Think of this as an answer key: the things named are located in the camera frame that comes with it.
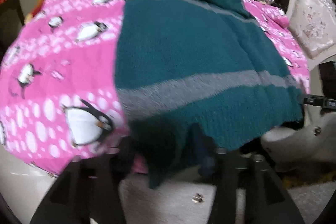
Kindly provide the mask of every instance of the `screw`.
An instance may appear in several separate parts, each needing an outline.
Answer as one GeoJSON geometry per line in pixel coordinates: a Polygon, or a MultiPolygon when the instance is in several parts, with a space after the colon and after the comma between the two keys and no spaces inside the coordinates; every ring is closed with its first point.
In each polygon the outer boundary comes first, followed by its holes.
{"type": "Polygon", "coordinates": [[[321,128],[320,127],[315,127],[315,129],[314,129],[314,135],[315,136],[318,136],[318,135],[320,135],[321,134],[321,128]]]}
{"type": "Polygon", "coordinates": [[[202,196],[201,194],[196,194],[195,196],[193,196],[193,202],[195,202],[196,204],[204,202],[204,196],[202,196]]]}

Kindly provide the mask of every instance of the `floor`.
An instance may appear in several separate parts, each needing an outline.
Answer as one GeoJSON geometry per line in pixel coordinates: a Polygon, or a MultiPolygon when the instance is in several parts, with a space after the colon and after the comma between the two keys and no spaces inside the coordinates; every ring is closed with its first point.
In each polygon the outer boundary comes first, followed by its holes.
{"type": "MultiPolygon", "coordinates": [[[[34,8],[37,0],[20,1],[23,12],[26,15],[34,8]]],[[[9,45],[14,41],[21,27],[18,21],[16,21],[15,13],[9,12],[1,17],[0,26],[0,40],[6,41],[9,45]]],[[[320,76],[317,69],[311,72],[311,93],[322,95],[320,76]]],[[[309,110],[312,120],[316,120],[319,116],[319,108],[309,107],[309,110]]],[[[0,192],[19,220],[23,224],[28,224],[38,203],[54,179],[24,164],[6,152],[2,147],[0,147],[0,158],[2,159],[0,161],[0,192]]],[[[145,180],[144,177],[131,177],[124,183],[125,186],[122,188],[124,207],[130,223],[147,223],[148,217],[153,220],[153,223],[166,223],[164,219],[172,216],[174,217],[172,222],[175,223],[205,223],[211,203],[206,202],[199,207],[193,207],[194,205],[192,203],[189,205],[189,202],[192,195],[200,191],[206,195],[207,201],[212,200],[214,194],[213,187],[205,185],[190,186],[190,183],[187,184],[187,182],[178,181],[167,182],[158,192],[153,192],[147,189],[145,180]],[[136,180],[139,180],[140,184],[137,185],[135,183],[136,180]],[[139,202],[136,204],[134,199],[132,201],[132,199],[128,198],[130,189],[134,191],[133,194],[138,200],[142,200],[140,202],[141,206],[138,205],[139,202]],[[156,208],[156,205],[160,203],[162,206],[156,208]],[[137,210],[144,213],[137,214],[135,213],[137,210]],[[195,213],[195,217],[186,220],[183,211],[192,211],[195,213]]],[[[301,187],[291,191],[300,210],[305,212],[307,223],[312,223],[317,215],[319,215],[335,188],[336,184],[327,183],[308,188],[301,187]]]]}

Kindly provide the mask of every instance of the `knit blanket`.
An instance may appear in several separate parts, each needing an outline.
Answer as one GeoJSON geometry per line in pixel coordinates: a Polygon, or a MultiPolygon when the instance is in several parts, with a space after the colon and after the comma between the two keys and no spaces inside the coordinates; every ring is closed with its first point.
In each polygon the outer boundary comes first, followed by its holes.
{"type": "Polygon", "coordinates": [[[242,0],[125,0],[115,84],[150,186],[197,164],[199,123],[237,149],[302,118],[301,90],[242,0]]]}

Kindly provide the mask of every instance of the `pink blanket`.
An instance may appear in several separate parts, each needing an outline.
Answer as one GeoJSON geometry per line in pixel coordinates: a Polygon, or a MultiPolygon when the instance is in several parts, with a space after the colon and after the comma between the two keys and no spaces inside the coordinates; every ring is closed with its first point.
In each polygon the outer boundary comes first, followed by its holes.
{"type": "Polygon", "coordinates": [[[243,0],[243,3],[245,9],[256,18],[266,36],[273,42],[295,80],[302,83],[309,94],[310,74],[307,60],[287,29],[289,21],[283,10],[254,0],[243,0]]]}
{"type": "Polygon", "coordinates": [[[129,133],[113,77],[123,7],[45,0],[22,29],[0,77],[0,140],[13,155],[58,174],[75,155],[116,152],[129,133]]]}

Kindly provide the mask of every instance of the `white chair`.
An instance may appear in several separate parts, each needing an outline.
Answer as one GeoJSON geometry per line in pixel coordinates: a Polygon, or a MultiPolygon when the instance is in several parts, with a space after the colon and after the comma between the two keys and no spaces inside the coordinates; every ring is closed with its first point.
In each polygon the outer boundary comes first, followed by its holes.
{"type": "Polygon", "coordinates": [[[297,131],[274,128],[261,137],[261,145],[278,165],[308,161],[336,164],[336,112],[297,131]]]}
{"type": "Polygon", "coordinates": [[[336,55],[336,16],[331,0],[289,0],[289,30],[300,44],[309,71],[336,55]]]}

